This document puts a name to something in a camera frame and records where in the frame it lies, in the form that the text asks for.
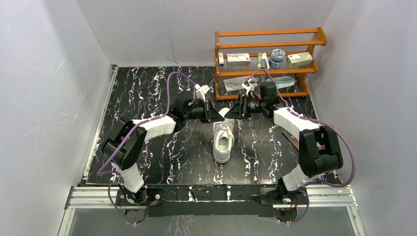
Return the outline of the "white shoelace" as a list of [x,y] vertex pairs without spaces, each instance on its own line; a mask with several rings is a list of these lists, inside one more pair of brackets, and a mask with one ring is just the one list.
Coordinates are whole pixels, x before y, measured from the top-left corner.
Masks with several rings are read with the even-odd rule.
[[224,121],[215,122],[213,124],[213,132],[214,133],[222,133],[222,132],[233,132],[235,125],[235,119],[226,118]]

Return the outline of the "white sneaker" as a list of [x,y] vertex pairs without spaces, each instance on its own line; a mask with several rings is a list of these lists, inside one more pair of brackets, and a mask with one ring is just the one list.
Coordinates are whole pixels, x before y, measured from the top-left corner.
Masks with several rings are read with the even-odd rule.
[[[223,117],[230,110],[230,108],[222,108],[219,113]],[[226,163],[230,159],[232,147],[234,145],[235,138],[233,132],[213,132],[213,157],[218,163]]]

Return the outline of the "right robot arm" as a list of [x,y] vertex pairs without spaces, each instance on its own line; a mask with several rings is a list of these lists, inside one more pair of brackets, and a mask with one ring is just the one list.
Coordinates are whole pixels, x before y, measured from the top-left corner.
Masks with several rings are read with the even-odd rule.
[[249,81],[242,82],[241,86],[245,92],[239,95],[226,118],[245,119],[262,114],[298,141],[298,165],[277,183],[275,192],[280,202],[290,203],[301,187],[343,167],[338,137],[332,128],[309,121],[288,107],[274,82],[261,83],[260,96],[254,94]]

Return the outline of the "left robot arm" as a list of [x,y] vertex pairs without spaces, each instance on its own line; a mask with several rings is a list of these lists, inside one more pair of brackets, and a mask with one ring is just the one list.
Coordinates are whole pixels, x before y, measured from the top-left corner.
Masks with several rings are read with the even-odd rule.
[[121,176],[121,186],[128,191],[128,199],[136,205],[145,202],[145,182],[139,172],[137,160],[147,140],[180,131],[187,120],[198,119],[201,123],[224,121],[207,98],[181,95],[169,106],[166,114],[142,119],[120,120],[117,129],[103,144],[102,152]]

